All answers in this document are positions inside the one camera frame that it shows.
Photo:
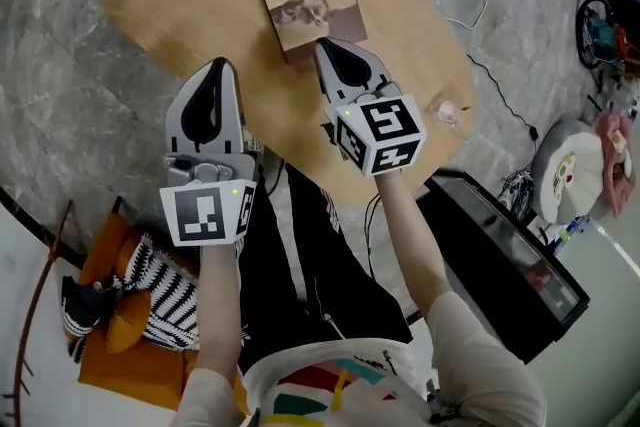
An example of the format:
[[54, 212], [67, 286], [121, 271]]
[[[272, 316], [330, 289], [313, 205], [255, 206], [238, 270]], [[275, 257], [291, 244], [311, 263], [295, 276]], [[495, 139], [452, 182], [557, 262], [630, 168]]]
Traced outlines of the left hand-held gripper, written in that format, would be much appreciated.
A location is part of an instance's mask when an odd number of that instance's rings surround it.
[[257, 182], [254, 157], [231, 154], [244, 150], [243, 122], [237, 73], [223, 57], [198, 69], [169, 106], [169, 150], [225, 153], [165, 156], [160, 197], [174, 245], [227, 245], [245, 236]]

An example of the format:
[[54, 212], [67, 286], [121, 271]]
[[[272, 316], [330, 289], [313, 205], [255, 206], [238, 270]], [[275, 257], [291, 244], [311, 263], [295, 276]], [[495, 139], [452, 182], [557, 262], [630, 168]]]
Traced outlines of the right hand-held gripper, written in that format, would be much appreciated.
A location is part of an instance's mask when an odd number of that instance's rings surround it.
[[[414, 98], [389, 82], [384, 63], [363, 47], [322, 37], [314, 60], [327, 103], [331, 142], [365, 177], [412, 166], [427, 138]], [[362, 92], [362, 87], [373, 91]]]

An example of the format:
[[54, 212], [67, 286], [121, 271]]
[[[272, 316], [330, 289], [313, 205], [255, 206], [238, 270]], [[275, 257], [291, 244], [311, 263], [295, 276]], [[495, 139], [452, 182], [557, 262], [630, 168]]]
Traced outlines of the orange sofa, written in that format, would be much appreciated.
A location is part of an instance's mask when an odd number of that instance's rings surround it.
[[[122, 278], [142, 231], [110, 213], [94, 238], [77, 283], [107, 284]], [[173, 351], [141, 337], [119, 354], [106, 351], [106, 334], [113, 313], [88, 334], [78, 381], [170, 410], [178, 408], [198, 353]]]

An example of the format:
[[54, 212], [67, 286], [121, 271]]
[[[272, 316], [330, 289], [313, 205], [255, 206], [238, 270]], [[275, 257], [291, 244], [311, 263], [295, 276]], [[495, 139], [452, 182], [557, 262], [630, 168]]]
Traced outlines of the person's right forearm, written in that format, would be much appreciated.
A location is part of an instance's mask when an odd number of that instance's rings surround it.
[[440, 248], [402, 174], [375, 177], [389, 234], [409, 295], [424, 318], [451, 290]]

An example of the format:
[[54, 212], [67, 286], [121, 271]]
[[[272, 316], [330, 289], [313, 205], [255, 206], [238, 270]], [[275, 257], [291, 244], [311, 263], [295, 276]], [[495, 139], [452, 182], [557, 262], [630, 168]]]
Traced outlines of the person's left forearm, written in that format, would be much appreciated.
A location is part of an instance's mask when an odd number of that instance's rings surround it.
[[234, 384], [241, 350], [241, 313], [235, 245], [205, 246], [197, 286], [197, 367]]

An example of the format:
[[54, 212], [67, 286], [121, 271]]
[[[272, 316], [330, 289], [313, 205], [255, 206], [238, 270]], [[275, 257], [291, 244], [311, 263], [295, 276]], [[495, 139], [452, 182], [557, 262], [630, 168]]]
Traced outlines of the clear glass cup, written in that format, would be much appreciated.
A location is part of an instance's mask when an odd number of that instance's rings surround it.
[[458, 114], [455, 104], [451, 100], [444, 100], [437, 108], [438, 119], [450, 126], [456, 127], [458, 124]]

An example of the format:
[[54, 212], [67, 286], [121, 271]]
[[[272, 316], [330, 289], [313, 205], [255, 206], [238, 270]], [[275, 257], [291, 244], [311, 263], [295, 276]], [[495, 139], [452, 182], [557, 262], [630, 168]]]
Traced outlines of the black white striped blanket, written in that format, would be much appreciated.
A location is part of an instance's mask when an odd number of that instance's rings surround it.
[[142, 337], [173, 351], [199, 349], [198, 279], [143, 233], [121, 279], [126, 292], [148, 292], [151, 308]]

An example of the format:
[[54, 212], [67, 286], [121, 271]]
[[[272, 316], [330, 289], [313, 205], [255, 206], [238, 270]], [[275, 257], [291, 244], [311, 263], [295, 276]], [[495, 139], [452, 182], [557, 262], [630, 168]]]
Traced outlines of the black shorts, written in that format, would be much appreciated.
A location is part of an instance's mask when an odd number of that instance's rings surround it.
[[297, 295], [277, 216], [260, 181], [239, 255], [241, 371], [276, 352], [340, 336], [410, 343], [399, 303], [352, 253], [330, 197], [293, 166], [285, 170], [306, 298]]

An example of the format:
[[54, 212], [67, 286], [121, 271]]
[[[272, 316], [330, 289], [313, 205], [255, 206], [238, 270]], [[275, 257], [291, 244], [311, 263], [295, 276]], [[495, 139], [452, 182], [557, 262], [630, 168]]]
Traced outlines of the orange pillow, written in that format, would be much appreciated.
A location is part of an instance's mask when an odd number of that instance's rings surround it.
[[106, 351], [119, 354], [133, 347], [142, 337], [151, 312], [151, 294], [136, 291], [124, 295], [116, 304], [106, 334]]

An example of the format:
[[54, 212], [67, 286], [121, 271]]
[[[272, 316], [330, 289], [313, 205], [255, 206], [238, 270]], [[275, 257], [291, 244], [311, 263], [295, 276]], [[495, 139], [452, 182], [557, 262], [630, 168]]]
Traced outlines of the black striped pillow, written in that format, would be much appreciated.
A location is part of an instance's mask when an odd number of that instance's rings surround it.
[[108, 318], [122, 292], [122, 282], [114, 277], [103, 287], [100, 282], [80, 285], [64, 276], [61, 289], [61, 311], [65, 331], [75, 338], [88, 335], [103, 318]]

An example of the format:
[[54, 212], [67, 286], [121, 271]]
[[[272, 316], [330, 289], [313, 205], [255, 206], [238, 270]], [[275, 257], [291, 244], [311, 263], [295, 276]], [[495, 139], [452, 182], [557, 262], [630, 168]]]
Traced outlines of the grey white plush cushion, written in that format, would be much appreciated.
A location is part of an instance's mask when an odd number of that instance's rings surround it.
[[531, 166], [535, 212], [558, 225], [588, 214], [603, 191], [603, 167], [595, 131], [579, 120], [559, 121], [545, 136]]

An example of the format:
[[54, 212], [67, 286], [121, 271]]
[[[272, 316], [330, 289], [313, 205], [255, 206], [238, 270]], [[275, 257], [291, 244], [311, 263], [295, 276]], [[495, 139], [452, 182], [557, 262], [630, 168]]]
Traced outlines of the brown wooden coat rack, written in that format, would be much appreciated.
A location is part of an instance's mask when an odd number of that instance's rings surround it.
[[53, 241], [49, 242], [47, 239], [47, 236], [44, 236], [45, 244], [48, 248], [48, 253], [47, 253], [44, 267], [42, 268], [42, 271], [37, 280], [34, 292], [30, 299], [25, 320], [23, 323], [23, 327], [21, 329], [19, 344], [18, 344], [18, 349], [16, 354], [14, 374], [13, 374], [13, 388], [10, 393], [4, 393], [2, 395], [4, 399], [10, 400], [12, 403], [12, 410], [10, 412], [6, 412], [5, 416], [13, 420], [14, 427], [22, 427], [22, 414], [21, 414], [22, 392], [25, 392], [27, 395], [30, 395], [30, 391], [23, 380], [23, 370], [25, 368], [27, 368], [28, 373], [31, 376], [33, 376], [33, 372], [29, 369], [29, 365], [26, 363], [26, 350], [27, 350], [27, 345], [29, 341], [30, 331], [33, 325], [37, 306], [44, 289], [44, 285], [46, 284], [47, 278], [54, 266], [54, 263], [58, 258], [58, 253], [59, 253], [58, 246], [60, 245], [62, 232], [65, 227], [65, 224], [72, 206], [73, 206], [73, 201], [69, 199], [63, 211], [63, 214], [59, 222]]

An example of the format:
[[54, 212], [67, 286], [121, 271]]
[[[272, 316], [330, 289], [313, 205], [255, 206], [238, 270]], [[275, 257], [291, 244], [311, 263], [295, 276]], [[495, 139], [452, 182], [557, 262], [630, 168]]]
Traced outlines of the teal vacuum cleaner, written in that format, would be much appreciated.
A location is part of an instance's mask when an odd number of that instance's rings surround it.
[[585, 68], [607, 64], [621, 75], [640, 77], [640, 1], [584, 0], [576, 12], [575, 39]]

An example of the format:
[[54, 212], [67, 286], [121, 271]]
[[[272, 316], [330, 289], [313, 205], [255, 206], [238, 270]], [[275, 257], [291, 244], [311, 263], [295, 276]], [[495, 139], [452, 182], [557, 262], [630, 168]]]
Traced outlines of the pink plush toy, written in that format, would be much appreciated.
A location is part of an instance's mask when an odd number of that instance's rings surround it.
[[600, 113], [594, 124], [603, 153], [603, 195], [614, 217], [618, 217], [629, 200], [636, 175], [631, 152], [633, 123], [613, 113]]

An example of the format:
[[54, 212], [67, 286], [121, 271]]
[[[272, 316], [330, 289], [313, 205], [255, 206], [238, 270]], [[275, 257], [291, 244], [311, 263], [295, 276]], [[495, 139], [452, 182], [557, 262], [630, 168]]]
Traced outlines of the white printed t-shirt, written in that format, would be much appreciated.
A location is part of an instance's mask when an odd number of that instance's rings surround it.
[[436, 298], [427, 323], [433, 401], [423, 396], [409, 345], [318, 342], [271, 354], [246, 372], [254, 427], [545, 427], [532, 374], [456, 293]]

